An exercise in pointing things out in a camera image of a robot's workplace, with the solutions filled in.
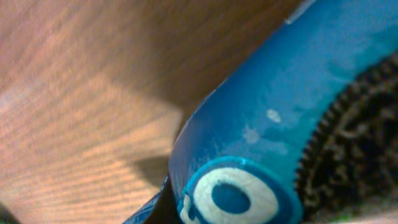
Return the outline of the blue snack bar wrapper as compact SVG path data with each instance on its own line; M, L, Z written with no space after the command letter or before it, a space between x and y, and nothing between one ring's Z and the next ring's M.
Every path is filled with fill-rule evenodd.
M183 126L183 223L397 222L397 0L305 1Z

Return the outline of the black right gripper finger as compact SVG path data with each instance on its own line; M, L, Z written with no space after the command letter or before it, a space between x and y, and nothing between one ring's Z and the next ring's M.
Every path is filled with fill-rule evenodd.
M153 211L144 221L144 224L182 224L174 198L172 184L169 178L160 192L160 197Z

